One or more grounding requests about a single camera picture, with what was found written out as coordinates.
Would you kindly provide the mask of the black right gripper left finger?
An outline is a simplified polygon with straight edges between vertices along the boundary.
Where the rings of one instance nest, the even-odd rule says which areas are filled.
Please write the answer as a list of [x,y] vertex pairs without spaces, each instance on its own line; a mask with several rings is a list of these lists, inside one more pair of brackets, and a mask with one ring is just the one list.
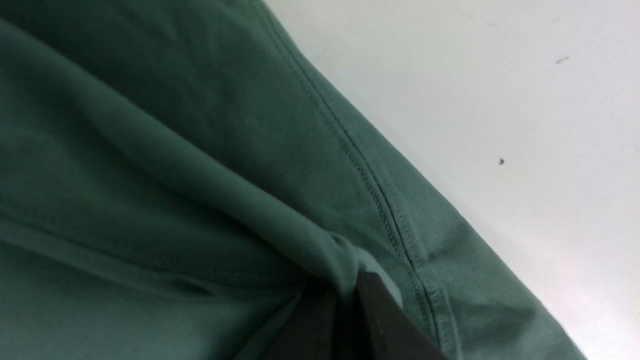
[[261,360],[331,360],[338,295],[310,285]]

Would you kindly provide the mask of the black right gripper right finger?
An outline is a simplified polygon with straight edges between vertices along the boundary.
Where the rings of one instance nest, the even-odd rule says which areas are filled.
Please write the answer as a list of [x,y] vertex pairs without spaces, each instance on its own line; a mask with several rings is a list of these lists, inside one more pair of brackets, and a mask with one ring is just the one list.
[[354,301],[356,360],[444,360],[373,272],[358,273]]

